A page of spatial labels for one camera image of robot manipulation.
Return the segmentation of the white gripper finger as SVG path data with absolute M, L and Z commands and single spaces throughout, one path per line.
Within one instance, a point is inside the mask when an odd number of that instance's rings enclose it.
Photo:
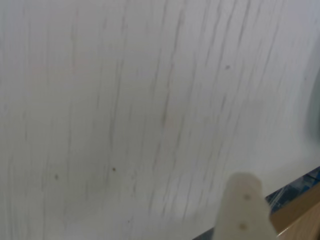
M 214 226 L 216 240 L 275 240 L 271 209 L 263 197 L 261 181 L 237 172 L 228 179 Z

